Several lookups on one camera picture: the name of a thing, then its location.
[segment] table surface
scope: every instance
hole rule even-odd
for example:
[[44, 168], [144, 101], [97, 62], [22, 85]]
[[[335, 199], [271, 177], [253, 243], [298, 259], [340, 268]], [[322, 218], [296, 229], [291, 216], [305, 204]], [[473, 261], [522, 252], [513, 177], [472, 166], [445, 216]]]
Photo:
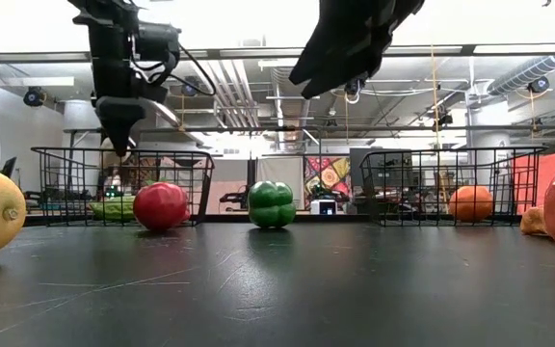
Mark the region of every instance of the table surface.
[[0, 346], [554, 346], [555, 244], [509, 227], [33, 227]]

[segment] white wall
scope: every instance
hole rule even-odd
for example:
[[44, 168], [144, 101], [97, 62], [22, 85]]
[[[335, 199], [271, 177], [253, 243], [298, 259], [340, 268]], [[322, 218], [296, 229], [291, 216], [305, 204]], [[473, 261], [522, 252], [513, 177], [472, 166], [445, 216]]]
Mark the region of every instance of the white wall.
[[[31, 147], [60, 147], [64, 116], [46, 107], [31, 108], [20, 96], [0, 89], [1, 165], [16, 156], [23, 191], [40, 190], [40, 156]], [[18, 183], [18, 172], [12, 179]]]

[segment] wire basket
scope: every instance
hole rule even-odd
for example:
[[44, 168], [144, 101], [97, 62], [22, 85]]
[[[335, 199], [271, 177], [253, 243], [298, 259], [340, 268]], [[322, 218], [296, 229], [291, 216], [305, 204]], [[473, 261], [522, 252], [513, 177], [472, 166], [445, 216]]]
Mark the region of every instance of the wire basket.
[[[536, 205], [539, 159], [545, 147], [380, 150], [360, 164], [367, 213], [383, 227], [512, 226]], [[491, 200], [451, 201], [464, 186], [485, 187]], [[483, 219], [456, 219], [459, 204], [486, 203]]]
[[208, 153], [132, 149], [123, 158], [111, 149], [34, 147], [40, 155], [39, 209], [49, 226], [139, 226], [132, 203], [156, 181], [174, 183], [188, 197], [189, 221], [205, 217], [211, 174]]

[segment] security camera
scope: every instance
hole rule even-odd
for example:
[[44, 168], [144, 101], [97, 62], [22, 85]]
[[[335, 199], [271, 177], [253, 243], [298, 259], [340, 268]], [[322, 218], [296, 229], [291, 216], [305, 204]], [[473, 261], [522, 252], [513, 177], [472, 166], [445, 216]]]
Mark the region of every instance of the security camera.
[[23, 102], [27, 106], [40, 107], [46, 101], [46, 93], [40, 87], [29, 87], [27, 93], [23, 97]]

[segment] colorful poster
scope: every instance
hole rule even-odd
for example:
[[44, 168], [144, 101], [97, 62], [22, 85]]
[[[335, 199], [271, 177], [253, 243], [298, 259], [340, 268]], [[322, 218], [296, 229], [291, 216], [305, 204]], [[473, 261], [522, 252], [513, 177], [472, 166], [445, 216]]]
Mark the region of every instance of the colorful poster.
[[305, 207], [309, 207], [311, 189], [321, 180], [323, 187], [333, 191], [351, 195], [351, 162], [348, 157], [323, 157], [316, 156], [305, 158]]

